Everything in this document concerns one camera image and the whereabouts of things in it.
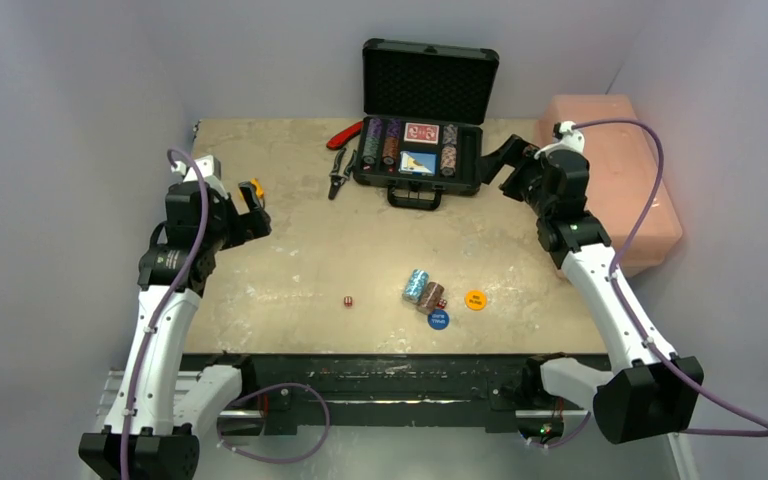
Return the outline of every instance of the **pink foam block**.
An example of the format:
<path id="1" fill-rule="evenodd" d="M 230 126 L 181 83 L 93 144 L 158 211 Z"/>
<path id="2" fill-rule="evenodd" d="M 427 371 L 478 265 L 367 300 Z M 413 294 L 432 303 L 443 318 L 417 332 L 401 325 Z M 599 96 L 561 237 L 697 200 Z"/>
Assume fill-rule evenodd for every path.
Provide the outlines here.
<path id="1" fill-rule="evenodd" d="M 552 143 L 552 127 L 560 121 L 586 122 L 611 117 L 637 118 L 628 97 L 558 95 L 537 122 L 535 139 L 540 146 Z M 653 149 L 646 133 L 634 125 L 594 126 L 582 132 L 584 156 L 590 161 L 587 208 L 605 226 L 614 248 L 619 249 L 652 189 L 657 168 Z M 625 274 L 634 275 L 663 262 L 681 233 L 667 187 L 662 184 L 649 216 L 623 258 Z"/>

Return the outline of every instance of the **black case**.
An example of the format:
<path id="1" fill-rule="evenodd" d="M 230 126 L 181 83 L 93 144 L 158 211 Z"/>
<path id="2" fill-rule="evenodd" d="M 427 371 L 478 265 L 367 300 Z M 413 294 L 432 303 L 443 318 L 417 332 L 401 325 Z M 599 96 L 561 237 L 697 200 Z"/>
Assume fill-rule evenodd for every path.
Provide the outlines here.
<path id="1" fill-rule="evenodd" d="M 370 39 L 363 46 L 363 130 L 358 145 L 355 181 L 361 185 L 387 188 L 387 200 L 394 207 L 435 210 L 443 193 L 471 196 L 481 185 L 476 163 L 481 157 L 481 128 L 499 55 L 488 49 L 460 48 L 409 42 Z M 384 142 L 379 142 L 376 162 L 368 170 L 360 161 L 369 120 L 402 120 L 399 150 L 435 153 L 434 176 L 394 172 L 381 161 Z M 404 142 L 405 123 L 418 122 L 458 127 L 458 159 L 453 177 L 440 174 L 442 140 L 436 145 Z M 407 196 L 397 195 L 406 190 Z M 420 192 L 432 192 L 423 199 Z"/>

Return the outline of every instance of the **stack of poker chips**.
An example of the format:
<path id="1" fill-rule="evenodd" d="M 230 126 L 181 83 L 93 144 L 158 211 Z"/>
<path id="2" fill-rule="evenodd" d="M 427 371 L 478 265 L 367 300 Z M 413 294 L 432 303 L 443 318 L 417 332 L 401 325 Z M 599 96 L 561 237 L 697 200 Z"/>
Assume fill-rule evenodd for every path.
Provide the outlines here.
<path id="1" fill-rule="evenodd" d="M 419 303 L 416 309 L 421 313 L 429 315 L 438 308 L 437 304 L 443 299 L 443 286 L 439 283 L 428 282 L 422 295 L 419 297 Z"/>
<path id="2" fill-rule="evenodd" d="M 402 122 L 390 120 L 387 124 L 387 138 L 384 139 L 384 154 L 381 160 L 384 165 L 394 165 L 399 158 L 399 133 L 402 131 Z"/>
<path id="3" fill-rule="evenodd" d="M 375 157 L 378 155 L 378 145 L 381 142 L 381 129 L 383 125 L 380 118 L 372 118 L 366 127 L 366 138 L 363 140 L 363 163 L 367 165 L 375 164 Z"/>
<path id="4" fill-rule="evenodd" d="M 444 177 L 453 177 L 458 162 L 458 127 L 443 127 L 443 151 L 440 154 L 440 173 Z"/>
<path id="5" fill-rule="evenodd" d="M 422 291 L 425 290 L 425 285 L 427 283 L 428 272 L 419 269 L 414 270 L 408 279 L 408 284 L 405 285 L 405 290 L 402 292 L 402 298 L 416 305 L 419 303 L 419 297 L 422 295 Z"/>

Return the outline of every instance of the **wooden table surface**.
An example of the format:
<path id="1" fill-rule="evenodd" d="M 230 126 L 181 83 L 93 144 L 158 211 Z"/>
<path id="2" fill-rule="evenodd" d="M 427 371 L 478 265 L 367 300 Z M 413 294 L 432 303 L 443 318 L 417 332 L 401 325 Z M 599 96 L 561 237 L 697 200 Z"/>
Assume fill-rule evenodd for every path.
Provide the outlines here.
<path id="1" fill-rule="evenodd" d="M 272 234 L 217 255 L 186 351 L 604 353 L 583 301 L 537 242 L 534 213 L 498 190 L 509 167 L 474 197 L 444 196 L 434 212 L 393 208 L 384 189 L 354 181 L 329 201 L 334 152 L 325 142 L 355 121 L 200 123 L 193 154 L 222 162 L 229 191 L 260 180 Z M 488 120 L 483 151 L 512 133 L 529 139 L 533 127 Z M 401 298 L 415 268 L 446 289 L 445 330 Z M 474 289 L 487 295 L 482 311 L 464 303 Z"/>

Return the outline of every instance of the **open case lid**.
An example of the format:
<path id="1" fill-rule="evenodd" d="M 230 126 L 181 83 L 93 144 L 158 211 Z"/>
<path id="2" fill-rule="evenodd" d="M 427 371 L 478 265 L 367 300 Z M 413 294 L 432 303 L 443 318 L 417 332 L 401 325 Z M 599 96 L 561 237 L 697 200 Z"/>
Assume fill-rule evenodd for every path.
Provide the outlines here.
<path id="1" fill-rule="evenodd" d="M 363 46 L 363 111 L 480 125 L 498 68 L 489 49 L 373 38 Z"/>

